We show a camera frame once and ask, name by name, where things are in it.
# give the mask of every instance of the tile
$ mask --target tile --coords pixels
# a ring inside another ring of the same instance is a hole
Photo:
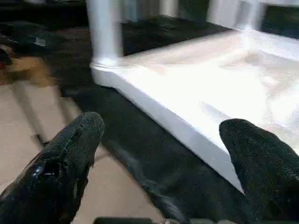
[[[10,85],[0,86],[0,110],[0,125],[10,123],[15,120],[25,119],[13,92],[10,89]]]
[[[62,112],[57,105],[52,105],[48,110],[37,114],[46,140],[51,140],[61,129],[66,126]]]
[[[97,148],[97,151],[95,152],[94,161],[100,161],[105,155],[109,155],[109,152],[105,149],[104,146],[102,146],[102,144],[100,144]]]
[[[24,121],[0,125],[0,184],[14,179],[39,152],[32,134]]]
[[[47,110],[58,104],[59,91],[57,86],[37,87],[29,82],[22,82],[22,85],[36,112]]]
[[[99,216],[126,217],[146,204],[147,196],[113,158],[98,161],[89,174],[78,218],[93,223]]]
[[[9,186],[9,184],[11,184],[13,181],[8,181],[5,182],[3,184],[0,184],[0,194],[5,190],[5,188],[7,188]]]
[[[144,206],[140,207],[138,211],[131,214],[130,217],[150,218],[155,222],[164,220],[164,217],[162,216],[161,212],[151,203],[146,203]]]

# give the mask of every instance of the beige tile floor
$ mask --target beige tile floor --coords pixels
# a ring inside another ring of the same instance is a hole
[[[55,87],[26,86],[32,105],[51,139],[62,127],[63,117],[57,106]],[[75,117],[80,113],[73,102],[68,107]],[[17,105],[9,86],[0,86],[0,192],[14,180],[24,166],[39,151],[39,145],[31,139],[33,131]],[[91,224],[96,217],[149,217],[162,220],[160,212],[149,202],[142,189],[130,177],[123,166],[103,148],[96,153],[101,159],[89,174],[89,184],[75,224]]]

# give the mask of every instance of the white acrylic base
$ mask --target white acrylic base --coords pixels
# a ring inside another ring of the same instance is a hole
[[[243,118],[297,148],[297,62],[246,48],[229,31],[123,58],[109,71],[93,66],[98,84],[114,87],[242,191],[219,124]],[[286,100],[292,95],[293,104]]]

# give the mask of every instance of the white panel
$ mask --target white panel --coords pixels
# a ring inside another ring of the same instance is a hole
[[[239,9],[239,0],[211,0],[208,9],[207,21],[233,28]]]

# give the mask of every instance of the white pole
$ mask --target white pole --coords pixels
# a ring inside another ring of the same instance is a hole
[[[115,66],[121,56],[120,7],[118,0],[87,0],[89,29],[93,44],[92,63]]]
[[[178,16],[179,0],[160,0],[160,14],[171,17]]]

